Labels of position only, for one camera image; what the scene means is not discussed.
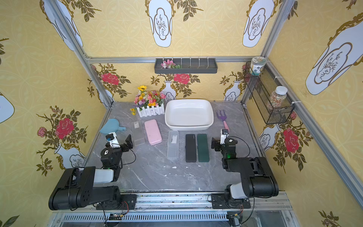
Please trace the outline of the green pencil case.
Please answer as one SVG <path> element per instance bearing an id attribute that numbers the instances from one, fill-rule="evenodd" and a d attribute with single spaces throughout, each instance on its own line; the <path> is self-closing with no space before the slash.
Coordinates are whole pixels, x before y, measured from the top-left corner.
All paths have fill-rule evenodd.
<path id="1" fill-rule="evenodd" d="M 197 147 L 198 147 L 199 162 L 208 163 L 210 161 L 210 158 L 209 158 L 208 137 L 206 134 L 197 135 Z"/>

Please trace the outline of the pink pencil case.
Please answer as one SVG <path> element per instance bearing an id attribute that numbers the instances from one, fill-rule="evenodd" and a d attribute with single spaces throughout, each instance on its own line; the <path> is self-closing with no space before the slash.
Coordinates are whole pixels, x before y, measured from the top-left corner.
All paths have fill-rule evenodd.
<path id="1" fill-rule="evenodd" d="M 144 123 L 147 139 L 150 145 L 156 145 L 162 142 L 162 136 L 155 119 L 145 121 Z"/>

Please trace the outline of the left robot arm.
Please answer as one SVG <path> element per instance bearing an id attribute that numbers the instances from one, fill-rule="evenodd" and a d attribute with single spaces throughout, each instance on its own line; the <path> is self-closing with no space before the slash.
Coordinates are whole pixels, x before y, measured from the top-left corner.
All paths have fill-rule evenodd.
<path id="1" fill-rule="evenodd" d="M 128 202 L 121 196 L 118 186 L 96 187 L 96 184 L 116 182 L 123 168 L 122 155 L 133 148 L 132 136 L 124 144 L 116 141 L 116 134 L 106 136 L 106 147 L 101 151 L 102 167 L 72 167 L 64 171 L 53 190 L 48 206 L 50 210 L 75 210 L 97 205 L 99 210 L 116 210 Z"/>

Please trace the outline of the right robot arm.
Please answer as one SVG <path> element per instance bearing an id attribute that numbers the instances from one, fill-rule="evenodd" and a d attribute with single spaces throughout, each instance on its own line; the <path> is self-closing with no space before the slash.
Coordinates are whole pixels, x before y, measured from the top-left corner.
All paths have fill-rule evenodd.
<path id="1" fill-rule="evenodd" d="M 224 142 L 212 138 L 211 142 L 211 148 L 222 154 L 223 169 L 240 174 L 239 183 L 226 187 L 225 202 L 278 196 L 279 187 L 266 158 L 237 157 L 237 143 L 234 137 L 227 137 Z"/>

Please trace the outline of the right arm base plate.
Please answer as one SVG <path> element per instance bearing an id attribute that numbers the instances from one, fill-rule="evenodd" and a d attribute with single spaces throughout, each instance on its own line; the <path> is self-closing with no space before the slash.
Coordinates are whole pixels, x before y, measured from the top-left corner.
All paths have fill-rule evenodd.
<path id="1" fill-rule="evenodd" d="M 224 194 L 211 194 L 208 199 L 212 203 L 212 208 L 218 209 L 250 209 L 251 204 L 248 199 L 233 199 L 226 197 Z"/>

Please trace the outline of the white plastic storage box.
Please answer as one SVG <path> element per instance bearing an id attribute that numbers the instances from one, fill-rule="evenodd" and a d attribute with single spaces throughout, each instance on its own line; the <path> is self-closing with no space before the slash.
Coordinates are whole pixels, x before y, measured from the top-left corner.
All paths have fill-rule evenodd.
<path id="1" fill-rule="evenodd" d="M 167 103 L 164 120 L 173 131 L 203 131 L 214 123 L 214 112 L 205 99 L 176 99 Z"/>

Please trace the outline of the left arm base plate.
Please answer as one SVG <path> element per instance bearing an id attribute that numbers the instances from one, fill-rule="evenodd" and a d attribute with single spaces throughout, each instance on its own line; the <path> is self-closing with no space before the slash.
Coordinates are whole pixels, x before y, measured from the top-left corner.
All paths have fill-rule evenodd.
<path id="1" fill-rule="evenodd" d="M 136 194 L 117 194 L 110 201 L 101 202 L 97 210 L 134 210 L 137 201 Z"/>

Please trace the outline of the clear pencil case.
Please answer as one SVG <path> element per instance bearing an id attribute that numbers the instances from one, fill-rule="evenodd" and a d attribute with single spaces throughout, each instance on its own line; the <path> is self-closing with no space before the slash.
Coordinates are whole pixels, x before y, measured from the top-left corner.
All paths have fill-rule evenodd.
<path id="1" fill-rule="evenodd" d="M 131 123 L 131 128 L 133 132 L 134 145 L 139 146 L 145 143 L 145 137 L 143 133 L 141 121 L 136 121 Z"/>
<path id="2" fill-rule="evenodd" d="M 167 145 L 167 158 L 170 160 L 177 159 L 179 156 L 179 132 L 169 131 L 168 145 Z"/>

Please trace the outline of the black pencil case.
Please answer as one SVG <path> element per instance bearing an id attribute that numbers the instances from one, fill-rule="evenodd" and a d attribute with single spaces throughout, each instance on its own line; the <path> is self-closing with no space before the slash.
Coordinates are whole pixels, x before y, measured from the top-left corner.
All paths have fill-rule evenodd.
<path id="1" fill-rule="evenodd" d="M 187 163 L 197 161 L 196 138 L 194 134 L 186 134 L 185 137 L 185 158 Z"/>

